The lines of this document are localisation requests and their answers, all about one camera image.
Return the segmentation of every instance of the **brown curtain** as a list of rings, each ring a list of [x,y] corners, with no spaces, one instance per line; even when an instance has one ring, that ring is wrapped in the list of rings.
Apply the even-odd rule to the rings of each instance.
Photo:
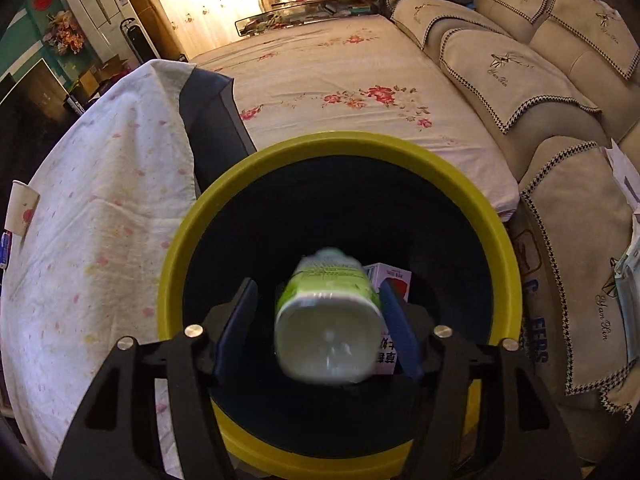
[[[163,59],[178,59],[185,50],[175,35],[160,0],[129,0]]]

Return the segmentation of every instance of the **pink carton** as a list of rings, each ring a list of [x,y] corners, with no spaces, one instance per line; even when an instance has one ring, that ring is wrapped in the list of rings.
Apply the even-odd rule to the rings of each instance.
[[[373,286],[373,290],[380,291],[380,284],[387,278],[391,278],[394,287],[405,301],[409,299],[409,283],[411,282],[411,272],[408,270],[398,269],[387,264],[373,264],[364,267],[369,281]],[[398,354],[394,347],[394,342],[389,335],[386,325],[383,326],[380,335],[380,351],[378,353],[378,362],[376,364],[375,373],[378,375],[391,375],[396,369],[396,361]]]

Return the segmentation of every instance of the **green wall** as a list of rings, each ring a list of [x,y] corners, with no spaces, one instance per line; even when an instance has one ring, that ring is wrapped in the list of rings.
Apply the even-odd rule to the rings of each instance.
[[[49,25],[47,16],[55,16],[60,10],[66,10],[61,0],[53,0],[46,10],[33,9],[32,1],[25,1],[21,8],[21,11],[25,10],[25,15],[9,27],[0,39],[0,76],[37,41],[42,40]],[[98,57],[87,42],[78,54],[69,51],[64,56],[58,56],[53,47],[43,43],[42,47],[14,73],[14,79],[20,79],[43,58],[50,69],[62,77],[67,89],[71,88],[78,76],[93,63],[99,63]]]

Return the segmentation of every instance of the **paper cup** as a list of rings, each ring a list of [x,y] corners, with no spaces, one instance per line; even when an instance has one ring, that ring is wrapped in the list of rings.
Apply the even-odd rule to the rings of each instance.
[[[14,180],[6,210],[4,228],[14,235],[24,236],[31,223],[33,212],[40,198],[39,193],[19,180]]]

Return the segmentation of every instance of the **yellow and black trash can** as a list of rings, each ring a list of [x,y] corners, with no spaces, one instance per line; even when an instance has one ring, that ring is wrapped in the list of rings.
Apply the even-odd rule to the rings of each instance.
[[[241,372],[212,398],[226,448],[286,479],[386,479],[402,468],[420,408],[401,367],[357,388],[317,386],[285,376],[273,352],[276,290],[327,246],[410,270],[410,302],[468,340],[519,336],[518,267],[486,198],[433,153],[362,132],[276,144],[210,186],[169,248],[159,333],[201,322],[253,278],[260,296]],[[478,409],[475,384],[467,429]]]

